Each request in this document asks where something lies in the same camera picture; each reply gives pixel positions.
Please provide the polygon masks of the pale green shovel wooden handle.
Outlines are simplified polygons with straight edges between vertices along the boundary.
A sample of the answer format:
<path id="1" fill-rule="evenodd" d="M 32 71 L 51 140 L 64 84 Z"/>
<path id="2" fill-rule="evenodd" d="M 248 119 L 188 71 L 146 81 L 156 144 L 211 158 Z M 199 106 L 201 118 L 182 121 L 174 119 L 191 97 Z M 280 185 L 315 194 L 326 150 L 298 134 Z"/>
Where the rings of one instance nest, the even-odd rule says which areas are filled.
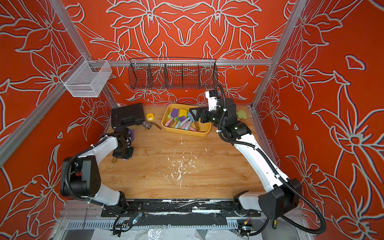
<path id="1" fill-rule="evenodd" d="M 248 118 L 248 114 L 244 110 L 238 110 L 237 116 L 240 120 L 246 120 Z"/>

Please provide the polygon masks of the light blue shovel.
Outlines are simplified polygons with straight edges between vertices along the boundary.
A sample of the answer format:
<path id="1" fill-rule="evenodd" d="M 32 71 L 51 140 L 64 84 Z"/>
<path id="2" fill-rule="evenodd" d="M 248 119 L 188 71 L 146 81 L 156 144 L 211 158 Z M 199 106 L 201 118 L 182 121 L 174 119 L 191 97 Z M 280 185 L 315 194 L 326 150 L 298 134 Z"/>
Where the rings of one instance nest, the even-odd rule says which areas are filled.
<path id="1" fill-rule="evenodd" d="M 184 119 L 181 123 L 180 123 L 180 129 L 181 130 L 185 130 L 185 131 L 188 131 L 191 124 L 195 121 L 193 115 L 188 112 L 187 113 L 187 118 Z"/>

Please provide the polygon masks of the purple scoop shovel pink handle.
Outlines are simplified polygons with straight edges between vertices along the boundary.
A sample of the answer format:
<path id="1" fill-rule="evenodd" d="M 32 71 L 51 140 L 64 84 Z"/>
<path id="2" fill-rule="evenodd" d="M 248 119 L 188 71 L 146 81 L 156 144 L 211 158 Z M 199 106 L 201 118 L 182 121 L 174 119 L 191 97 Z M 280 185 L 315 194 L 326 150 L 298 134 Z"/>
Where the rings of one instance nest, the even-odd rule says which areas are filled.
<path id="1" fill-rule="evenodd" d="M 134 141 L 134 130 L 129 129 L 129 139 L 131 142 Z"/>

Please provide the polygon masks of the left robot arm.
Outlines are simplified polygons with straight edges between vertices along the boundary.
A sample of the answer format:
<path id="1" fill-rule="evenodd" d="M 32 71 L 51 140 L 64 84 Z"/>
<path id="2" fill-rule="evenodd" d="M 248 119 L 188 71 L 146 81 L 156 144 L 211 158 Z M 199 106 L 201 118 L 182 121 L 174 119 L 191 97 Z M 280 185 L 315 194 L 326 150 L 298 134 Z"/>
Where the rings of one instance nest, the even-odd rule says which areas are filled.
<path id="1" fill-rule="evenodd" d="M 116 159 L 130 159 L 134 152 L 132 137 L 129 128 L 117 127 L 88 149 L 64 159 L 61 195 L 102 206 L 116 215 L 124 215 L 128 211 L 125 194 L 102 183 L 99 164 L 109 153 L 113 153 Z"/>

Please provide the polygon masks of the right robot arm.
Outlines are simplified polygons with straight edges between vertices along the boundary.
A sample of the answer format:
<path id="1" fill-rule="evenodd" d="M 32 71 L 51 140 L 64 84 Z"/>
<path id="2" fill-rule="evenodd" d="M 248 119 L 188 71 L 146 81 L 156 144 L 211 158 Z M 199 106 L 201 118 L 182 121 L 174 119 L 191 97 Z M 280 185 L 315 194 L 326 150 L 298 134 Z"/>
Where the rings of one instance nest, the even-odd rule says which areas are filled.
<path id="1" fill-rule="evenodd" d="M 327 224 L 321 211 L 302 195 L 300 181 L 289 178 L 280 170 L 257 143 L 250 128 L 238 120 L 236 104 L 232 99 L 226 98 L 222 85 L 216 84 L 213 90 L 206 91 L 206 98 L 208 106 L 190 109 L 193 119 L 217 127 L 220 139 L 234 146 L 246 158 L 265 190 L 262 195 L 243 192 L 237 196 L 241 209 L 256 210 L 267 218 L 259 230 L 239 230 L 238 233 L 241 236 L 258 235 L 269 222 L 275 229 L 279 218 L 303 232 L 313 235 L 324 233 Z M 295 209 L 300 201 L 310 207 L 318 217 L 320 226 L 316 229 L 304 227 L 286 217 L 285 214 Z"/>

